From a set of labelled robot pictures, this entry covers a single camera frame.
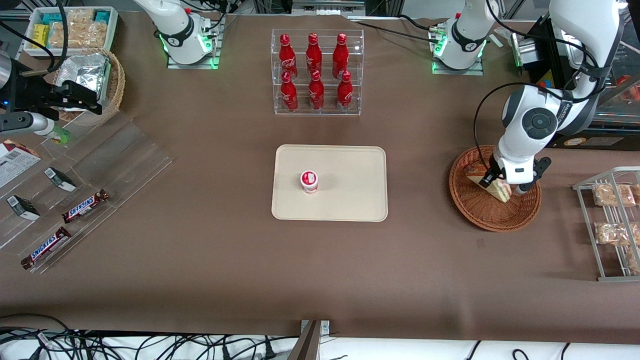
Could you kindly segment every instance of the beige tray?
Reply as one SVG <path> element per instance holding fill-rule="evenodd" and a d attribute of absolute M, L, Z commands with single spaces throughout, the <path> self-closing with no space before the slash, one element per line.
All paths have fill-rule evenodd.
<path fill-rule="evenodd" d="M 318 174 L 307 194 L 300 174 Z M 276 151 L 271 213 L 280 220 L 381 222 L 387 217 L 387 157 L 379 147 L 282 145 Z"/>

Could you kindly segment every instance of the brown table surface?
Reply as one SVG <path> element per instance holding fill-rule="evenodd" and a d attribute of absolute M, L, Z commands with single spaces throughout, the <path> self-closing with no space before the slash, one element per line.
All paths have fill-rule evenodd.
<path fill-rule="evenodd" d="M 362 116 L 277 117 L 271 29 L 361 26 L 241 17 L 218 70 L 167 70 L 149 17 L 122 19 L 121 108 L 174 162 L 43 275 L 0 254 L 2 313 L 45 313 L 75 329 L 295 334 L 299 320 L 322 318 L 339 336 L 640 340 L 640 284 L 595 281 L 569 187 L 638 165 L 636 152 L 543 151 L 554 163 L 542 209 L 519 232 L 480 230 L 452 203 L 449 168 L 473 146 L 478 102 L 518 79 L 508 46 L 486 48 L 482 77 L 434 76 L 427 43 L 365 28 Z M 376 24 L 419 34 L 407 22 Z M 486 103 L 481 143 L 502 134 L 508 93 Z M 286 143 L 382 147 L 388 218 L 273 218 L 275 151 Z"/>

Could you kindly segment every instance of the red aluminum bottle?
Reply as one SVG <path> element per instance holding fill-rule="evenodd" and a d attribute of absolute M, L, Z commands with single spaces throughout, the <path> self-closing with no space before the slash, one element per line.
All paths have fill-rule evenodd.
<path fill-rule="evenodd" d="M 338 84 L 338 110 L 340 112 L 349 111 L 351 106 L 351 96 L 353 95 L 353 85 L 351 84 L 351 73 L 345 70 L 342 73 L 342 81 Z"/>
<path fill-rule="evenodd" d="M 307 70 L 309 74 L 319 71 L 322 74 L 322 50 L 318 46 L 318 35 L 309 34 L 309 47 L 307 48 Z"/>
<path fill-rule="evenodd" d="M 324 107 L 324 84 L 320 80 L 320 72 L 318 70 L 311 74 L 311 83 L 309 83 L 309 106 L 313 110 L 320 110 Z"/>
<path fill-rule="evenodd" d="M 298 92 L 296 91 L 296 85 L 291 82 L 291 74 L 288 72 L 282 73 L 282 85 L 280 85 L 280 92 L 282 93 L 282 100 L 287 111 L 292 113 L 298 109 Z"/>
<path fill-rule="evenodd" d="M 349 63 L 349 49 L 347 49 L 347 35 L 338 34 L 338 44 L 333 50 L 333 77 L 340 79 L 342 73 L 347 70 Z"/>
<path fill-rule="evenodd" d="M 296 67 L 296 52 L 291 47 L 291 40 L 287 34 L 280 35 L 280 64 L 282 71 L 291 75 L 291 81 L 298 77 L 298 68 Z"/>

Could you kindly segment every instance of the round wicker tray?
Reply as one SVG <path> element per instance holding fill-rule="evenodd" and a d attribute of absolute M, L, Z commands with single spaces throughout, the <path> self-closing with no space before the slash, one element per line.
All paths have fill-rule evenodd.
<path fill-rule="evenodd" d="M 107 99 L 108 104 L 103 107 L 102 115 L 92 116 L 88 119 L 87 123 L 79 124 L 79 125 L 88 125 L 88 126 L 98 126 L 105 121 L 109 120 L 113 115 L 116 115 L 120 109 L 120 103 L 122 102 L 122 96 L 124 94 L 124 69 L 122 65 L 118 61 L 118 58 L 111 53 L 110 51 L 106 51 L 101 48 L 92 48 L 85 49 L 81 52 L 80 55 L 91 55 L 95 53 L 103 54 L 107 56 L 111 62 L 111 72 L 109 73 L 109 83 L 107 87 Z M 54 83 L 58 79 L 58 75 L 60 74 L 60 70 L 57 70 L 54 73 Z M 62 110 L 58 110 L 60 113 L 60 120 L 71 121 L 82 114 L 81 111 L 71 111 L 66 112 Z"/>
<path fill-rule="evenodd" d="M 493 154 L 493 146 L 481 146 L 480 150 L 488 163 Z M 505 204 L 465 176 L 465 169 L 478 161 L 480 157 L 474 147 L 456 159 L 449 173 L 449 191 L 462 215 L 475 225 L 496 233 L 516 231 L 529 225 L 540 210 L 540 184 L 536 183 L 524 195 L 519 195 L 514 190 L 511 199 Z"/>

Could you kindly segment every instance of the clear acrylic rack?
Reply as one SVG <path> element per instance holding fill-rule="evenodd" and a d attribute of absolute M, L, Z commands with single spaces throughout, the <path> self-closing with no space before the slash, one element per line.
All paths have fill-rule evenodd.
<path fill-rule="evenodd" d="M 97 120 L 97 115 L 86 111 L 66 124 L 64 128 L 71 132 L 68 143 L 42 142 L 33 149 L 41 160 L 0 188 L 0 252 L 16 255 L 15 266 L 62 226 L 72 236 L 29 269 L 45 272 L 171 163 L 125 113 L 118 112 L 100 126 L 94 125 Z M 65 173 L 77 188 L 67 192 L 55 186 L 44 174 L 48 167 Z M 64 223 L 63 213 L 100 189 L 108 200 Z M 29 200 L 40 218 L 18 217 L 6 202 L 12 195 Z"/>
<path fill-rule="evenodd" d="M 313 110 L 309 106 L 309 89 L 311 81 L 307 71 L 306 51 L 310 33 L 318 35 L 318 45 L 322 50 L 324 83 L 324 108 Z M 339 33 L 347 35 L 349 63 L 353 85 L 353 103 L 346 113 L 337 109 L 337 89 L 340 80 L 332 76 L 333 50 Z M 293 81 L 298 91 L 298 109 L 289 112 L 280 93 L 282 84 L 282 68 L 280 66 L 280 35 L 288 34 L 291 47 L 296 53 L 298 77 Z M 313 30 L 313 29 L 273 29 L 271 31 L 271 78 L 273 80 L 273 110 L 277 115 L 322 115 L 322 116 L 359 116 L 362 112 L 362 77 L 364 74 L 364 30 Z"/>

